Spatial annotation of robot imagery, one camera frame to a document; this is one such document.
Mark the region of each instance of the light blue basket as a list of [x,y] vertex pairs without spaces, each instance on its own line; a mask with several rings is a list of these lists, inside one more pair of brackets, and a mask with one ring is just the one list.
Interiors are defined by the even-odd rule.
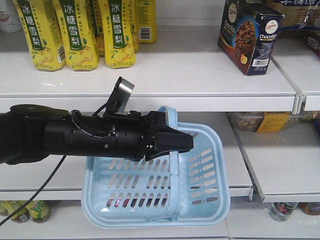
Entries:
[[208,226],[230,208],[223,147],[203,124],[178,122],[162,107],[167,124],[193,136],[190,152],[170,152],[149,162],[88,157],[82,208],[95,225],[111,228]]

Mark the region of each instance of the bottle label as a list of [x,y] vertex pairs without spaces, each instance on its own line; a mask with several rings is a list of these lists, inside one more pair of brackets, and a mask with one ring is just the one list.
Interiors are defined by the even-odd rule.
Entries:
[[265,112],[258,133],[279,132],[288,122],[289,112]]
[[62,8],[64,21],[65,21],[67,33],[69,36],[70,49],[71,50],[84,49],[84,47],[82,46],[80,32],[78,28],[77,9],[75,6],[75,0],[59,0],[59,2]]
[[39,51],[44,50],[30,2],[26,0],[17,0],[17,3],[23,14],[26,29],[31,39],[32,48]]
[[274,207],[283,215],[290,215],[296,208],[295,205],[288,204],[287,202],[275,202]]

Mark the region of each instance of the white shelf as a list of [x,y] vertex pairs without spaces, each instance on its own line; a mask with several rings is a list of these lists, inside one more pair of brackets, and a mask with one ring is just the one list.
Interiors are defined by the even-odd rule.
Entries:
[[320,202],[320,138],[311,123],[235,134],[264,202]]
[[266,75],[244,76],[218,47],[219,29],[159,26],[158,41],[140,46],[136,65],[114,70],[102,58],[91,72],[37,71],[23,32],[0,33],[0,112],[24,103],[93,112],[119,76],[135,84],[127,110],[292,111],[296,91],[277,67],[271,62]]
[[246,202],[231,199],[231,209],[226,217],[232,240],[315,240],[320,236],[320,216],[305,214],[299,207],[289,219],[278,222],[268,213],[268,205],[259,199]]
[[[223,112],[179,113],[180,122],[202,123],[212,127],[220,136],[227,179],[231,196],[248,196],[252,182],[238,147],[236,138]],[[0,200],[27,200],[48,178],[60,160],[51,155],[35,163],[18,165],[2,164],[0,167]],[[85,181],[86,158],[68,156],[56,175],[36,199],[38,200],[80,200]]]
[[212,226],[193,227],[142,227],[103,229],[93,225],[84,215],[80,201],[62,201],[54,204],[47,222],[31,220],[18,224],[11,220],[0,227],[2,239],[215,239],[227,240],[225,220]]
[[272,56],[273,62],[297,91],[300,103],[305,103],[304,110],[320,110],[320,60],[307,48],[304,39],[279,38]]

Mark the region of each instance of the black cable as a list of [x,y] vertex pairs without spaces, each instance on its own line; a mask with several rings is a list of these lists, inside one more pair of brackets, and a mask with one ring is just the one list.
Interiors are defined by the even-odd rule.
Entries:
[[58,171],[58,169],[60,168],[61,164],[64,162],[65,158],[67,156],[64,155],[61,160],[59,161],[59,163],[57,164],[57,166],[55,167],[55,169],[53,170],[53,172],[50,174],[50,176],[47,178],[47,180],[42,184],[42,186],[35,192],[35,194],[30,197],[30,199],[28,201],[26,201],[22,206],[20,206],[17,210],[15,210],[13,213],[11,213],[9,216],[7,216],[3,221],[0,222],[0,227],[6,222],[8,221],[11,217],[13,217],[14,215],[16,215],[18,212],[20,212],[25,206],[27,206],[29,203],[31,203],[31,201],[33,199],[36,198],[36,196],[45,188],[45,186],[50,182],[50,180],[53,178],[53,176],[55,175],[55,173]]

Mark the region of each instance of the logo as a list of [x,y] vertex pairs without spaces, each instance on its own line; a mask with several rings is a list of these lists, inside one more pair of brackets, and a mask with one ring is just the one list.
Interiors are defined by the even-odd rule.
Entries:
[[230,4],[228,14],[229,14],[229,21],[230,23],[233,24],[237,18],[237,6],[234,3]]
[[313,39],[312,37],[308,37],[306,40],[307,40],[308,45],[309,45],[311,48],[317,49],[317,47],[318,47],[318,42],[317,42],[317,40]]
[[278,29],[278,22],[276,20],[270,20],[265,25],[265,32],[267,34],[273,34]]

